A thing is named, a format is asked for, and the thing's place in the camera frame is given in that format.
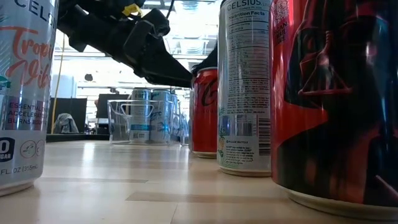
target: clear plastic bin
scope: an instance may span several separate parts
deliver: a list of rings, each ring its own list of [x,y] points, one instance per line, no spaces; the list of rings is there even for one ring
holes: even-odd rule
[[[173,102],[108,100],[111,144],[169,145]]]

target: can bottom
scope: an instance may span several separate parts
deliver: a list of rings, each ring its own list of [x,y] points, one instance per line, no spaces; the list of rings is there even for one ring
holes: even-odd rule
[[[259,170],[236,170],[236,169],[229,169],[225,167],[220,166],[221,171],[223,171],[226,174],[231,174],[231,175],[237,175],[241,177],[270,177],[271,176],[271,171],[259,171]]]
[[[398,220],[398,208],[362,205],[358,203],[342,202],[332,199],[306,195],[285,189],[289,198],[294,202],[321,212],[350,218],[366,220],[393,221]]]
[[[192,151],[194,155],[196,155],[199,158],[203,159],[217,159],[217,153],[216,152],[198,152],[198,151]]]
[[[28,183],[24,183],[24,184],[20,184],[20,185],[17,185],[17,186],[13,186],[13,187],[7,187],[5,189],[0,189],[0,197],[1,196],[5,196],[5,195],[9,195],[9,194],[13,194],[13,193],[16,193],[16,192],[20,192],[21,190],[28,189],[31,186],[33,186],[33,181],[28,182]]]

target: yellow cable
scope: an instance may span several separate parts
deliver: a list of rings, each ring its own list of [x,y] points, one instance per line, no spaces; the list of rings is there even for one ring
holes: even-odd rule
[[[52,106],[52,120],[51,120],[51,134],[54,134],[54,121],[55,121],[55,107],[57,107],[57,95],[58,95],[58,87],[60,86],[60,79],[61,79],[61,69],[62,69],[62,61],[63,61],[63,51],[65,50],[65,34],[63,34],[62,40],[62,53],[61,53],[61,62],[60,62],[60,71],[58,73],[58,80],[57,80],[57,87],[55,89],[55,96],[54,96],[54,105]]]

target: cable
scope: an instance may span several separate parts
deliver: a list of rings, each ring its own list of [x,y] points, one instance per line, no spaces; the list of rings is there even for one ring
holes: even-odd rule
[[[166,18],[169,18],[170,13],[172,13],[173,7],[174,7],[174,0],[172,0],[172,2],[170,3],[169,11],[167,12]]]
[[[52,106],[52,120],[51,120],[51,134],[54,134],[54,121],[55,121],[55,108],[57,107],[57,95],[58,95],[58,87],[60,86],[61,79],[61,70],[62,70],[62,61],[63,61],[63,52],[65,51],[65,34],[63,34],[62,40],[62,53],[61,53],[61,62],[60,62],[60,71],[58,73],[57,87],[55,88],[55,96],[54,96],[54,105]]]

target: black monitor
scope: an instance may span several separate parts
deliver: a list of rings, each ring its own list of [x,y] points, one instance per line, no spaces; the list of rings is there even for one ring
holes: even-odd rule
[[[54,98],[51,98],[51,104],[49,109],[49,123],[47,125],[47,134],[51,133],[51,122],[52,122],[52,108],[54,106]],[[76,123],[79,133],[84,133],[86,123],[86,109],[87,99],[86,98],[57,98],[57,107],[55,109],[55,119],[57,120],[58,115],[62,113],[68,113],[72,116]]]
[[[108,118],[108,100],[126,100],[128,94],[99,94],[97,105],[97,118]]]

